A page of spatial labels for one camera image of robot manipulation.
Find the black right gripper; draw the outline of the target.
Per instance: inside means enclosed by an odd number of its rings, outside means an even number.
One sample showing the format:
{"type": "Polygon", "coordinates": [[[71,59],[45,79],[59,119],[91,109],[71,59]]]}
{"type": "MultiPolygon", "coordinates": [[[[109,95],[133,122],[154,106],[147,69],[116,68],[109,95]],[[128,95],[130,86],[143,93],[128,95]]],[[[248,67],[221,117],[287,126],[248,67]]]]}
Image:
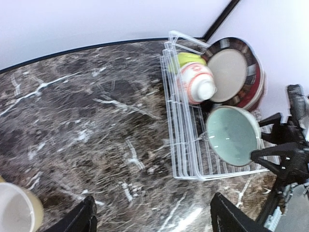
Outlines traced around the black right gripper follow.
{"type": "Polygon", "coordinates": [[[262,139],[277,146],[251,152],[251,160],[267,168],[276,176],[284,176],[287,184],[304,184],[309,181],[309,143],[288,117],[283,122],[282,113],[276,113],[258,124],[270,126],[262,139]]]}

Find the light teal ceramic bowl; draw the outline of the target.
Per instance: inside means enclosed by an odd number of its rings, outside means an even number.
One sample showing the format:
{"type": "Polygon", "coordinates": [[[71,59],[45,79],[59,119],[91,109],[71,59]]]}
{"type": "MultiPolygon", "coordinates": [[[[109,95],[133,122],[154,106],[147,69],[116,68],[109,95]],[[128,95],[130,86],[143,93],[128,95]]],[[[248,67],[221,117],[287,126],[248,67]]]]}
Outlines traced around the light teal ceramic bowl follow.
{"type": "Polygon", "coordinates": [[[262,147],[257,120],[242,108],[219,106],[210,113],[205,126],[211,148],[230,165],[243,167],[250,164],[251,152],[262,147]]]}

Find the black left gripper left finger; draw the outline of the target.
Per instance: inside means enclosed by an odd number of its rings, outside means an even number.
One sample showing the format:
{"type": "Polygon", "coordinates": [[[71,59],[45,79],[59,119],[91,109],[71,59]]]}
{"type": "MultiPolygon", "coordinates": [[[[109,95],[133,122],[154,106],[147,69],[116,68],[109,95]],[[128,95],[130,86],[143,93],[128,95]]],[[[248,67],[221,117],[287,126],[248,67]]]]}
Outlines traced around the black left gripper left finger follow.
{"type": "Polygon", "coordinates": [[[97,207],[93,196],[85,197],[59,222],[45,232],[96,232],[97,207]]]}

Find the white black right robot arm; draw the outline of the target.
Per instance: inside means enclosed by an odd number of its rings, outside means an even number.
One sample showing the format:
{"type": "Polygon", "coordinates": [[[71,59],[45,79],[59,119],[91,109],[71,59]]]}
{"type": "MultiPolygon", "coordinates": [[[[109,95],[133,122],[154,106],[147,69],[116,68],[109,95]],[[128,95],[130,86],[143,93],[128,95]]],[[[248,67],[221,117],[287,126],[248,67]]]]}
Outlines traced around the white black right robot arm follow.
{"type": "Polygon", "coordinates": [[[263,132],[261,137],[274,146],[251,153],[253,162],[276,175],[266,203],[255,221],[268,229],[274,227],[287,211],[295,187],[309,180],[309,143],[292,116],[285,123],[281,122],[281,118],[282,114],[276,113],[259,122],[260,127],[272,126],[271,132],[263,132]]]}

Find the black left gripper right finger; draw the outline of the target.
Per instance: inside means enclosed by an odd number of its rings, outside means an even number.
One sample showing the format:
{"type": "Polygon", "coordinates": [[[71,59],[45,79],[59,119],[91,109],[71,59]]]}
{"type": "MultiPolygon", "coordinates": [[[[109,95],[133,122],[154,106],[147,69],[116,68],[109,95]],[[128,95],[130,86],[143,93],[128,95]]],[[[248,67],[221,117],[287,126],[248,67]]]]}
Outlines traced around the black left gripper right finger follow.
{"type": "Polygon", "coordinates": [[[214,232],[270,232],[245,215],[219,192],[215,193],[210,206],[214,232]]]}

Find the cream patterned ceramic mug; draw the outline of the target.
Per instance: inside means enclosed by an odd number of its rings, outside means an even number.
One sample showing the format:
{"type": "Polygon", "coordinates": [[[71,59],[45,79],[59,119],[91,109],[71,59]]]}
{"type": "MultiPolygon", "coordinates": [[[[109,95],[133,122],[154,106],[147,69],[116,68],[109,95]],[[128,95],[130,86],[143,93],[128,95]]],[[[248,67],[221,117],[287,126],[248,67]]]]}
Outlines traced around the cream patterned ceramic mug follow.
{"type": "Polygon", "coordinates": [[[31,191],[8,182],[0,184],[0,230],[36,232],[42,225],[43,205],[31,191]]]}

